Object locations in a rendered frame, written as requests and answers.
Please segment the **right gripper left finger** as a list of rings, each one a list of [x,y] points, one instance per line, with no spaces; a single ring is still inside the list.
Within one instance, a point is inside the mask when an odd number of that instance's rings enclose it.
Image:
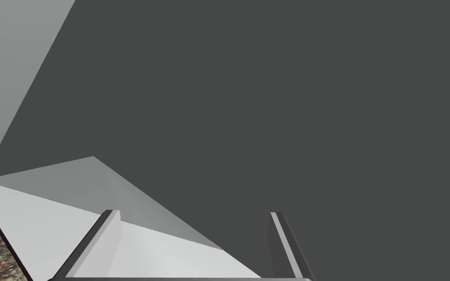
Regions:
[[[53,278],[110,278],[122,236],[120,211],[105,210]]]

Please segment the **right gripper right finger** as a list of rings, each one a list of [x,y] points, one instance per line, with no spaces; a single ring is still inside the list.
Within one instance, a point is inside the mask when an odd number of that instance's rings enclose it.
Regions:
[[[274,278],[314,279],[301,247],[281,212],[269,214],[267,245]]]

